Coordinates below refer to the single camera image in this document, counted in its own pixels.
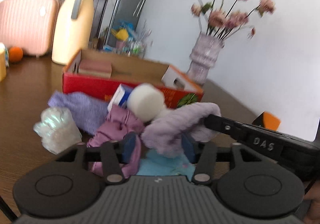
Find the blue fabric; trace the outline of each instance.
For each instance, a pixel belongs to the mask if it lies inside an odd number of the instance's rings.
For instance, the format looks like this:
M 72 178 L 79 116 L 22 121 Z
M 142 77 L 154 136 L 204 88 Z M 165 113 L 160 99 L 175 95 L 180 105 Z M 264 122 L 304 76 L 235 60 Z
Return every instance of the blue fabric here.
M 92 98 L 82 92 L 63 94 L 55 92 L 48 101 L 50 107 L 67 107 L 78 128 L 95 135 L 108 115 L 107 102 Z
M 151 149 L 146 159 L 140 160 L 140 168 L 137 175 L 142 176 L 172 176 L 185 175 L 191 181 L 195 167 L 188 161 L 184 154 L 175 158 L 167 158 L 159 155 Z

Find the black device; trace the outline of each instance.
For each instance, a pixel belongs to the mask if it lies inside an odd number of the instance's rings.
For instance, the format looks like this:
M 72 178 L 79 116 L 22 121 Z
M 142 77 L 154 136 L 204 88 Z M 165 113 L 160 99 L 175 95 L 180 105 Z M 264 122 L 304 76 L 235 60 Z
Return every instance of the black device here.
M 197 163 L 191 182 L 185 176 L 125 180 L 119 163 L 127 163 L 133 151 L 135 134 L 129 133 L 100 148 L 73 146 L 18 180 L 13 197 L 22 215 L 14 223 L 301 224 L 295 214 L 308 191 L 302 181 L 316 180 L 320 148 L 214 115 L 204 124 L 236 142 L 216 147 L 183 134 L 184 153 Z M 96 161 L 102 162 L 102 179 L 87 171 Z M 230 163 L 220 179 L 213 178 L 216 162 Z

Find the orange ball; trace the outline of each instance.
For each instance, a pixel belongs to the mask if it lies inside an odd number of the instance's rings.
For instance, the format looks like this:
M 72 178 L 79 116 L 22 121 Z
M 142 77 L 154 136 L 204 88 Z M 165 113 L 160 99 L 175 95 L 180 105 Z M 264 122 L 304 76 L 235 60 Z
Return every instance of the orange ball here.
M 23 57 L 23 51 L 20 47 L 11 47 L 8 53 L 9 53 L 9 62 L 12 62 L 12 63 L 21 61 Z

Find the human hand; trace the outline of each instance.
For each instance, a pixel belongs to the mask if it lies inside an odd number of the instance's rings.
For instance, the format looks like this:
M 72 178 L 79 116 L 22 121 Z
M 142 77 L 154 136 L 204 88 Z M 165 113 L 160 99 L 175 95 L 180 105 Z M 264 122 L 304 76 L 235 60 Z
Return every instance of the human hand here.
M 312 201 L 303 222 L 305 224 L 320 224 L 320 181 L 316 181 L 304 199 Z

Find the gray thermos handle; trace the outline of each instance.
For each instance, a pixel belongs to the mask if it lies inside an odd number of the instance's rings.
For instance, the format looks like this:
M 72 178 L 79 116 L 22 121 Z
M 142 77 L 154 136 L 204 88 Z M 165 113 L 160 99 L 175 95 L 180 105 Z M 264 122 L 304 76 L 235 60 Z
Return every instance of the gray thermos handle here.
M 76 20 L 78 18 L 79 9 L 80 9 L 81 0 L 75 0 L 75 3 L 73 4 L 71 19 Z

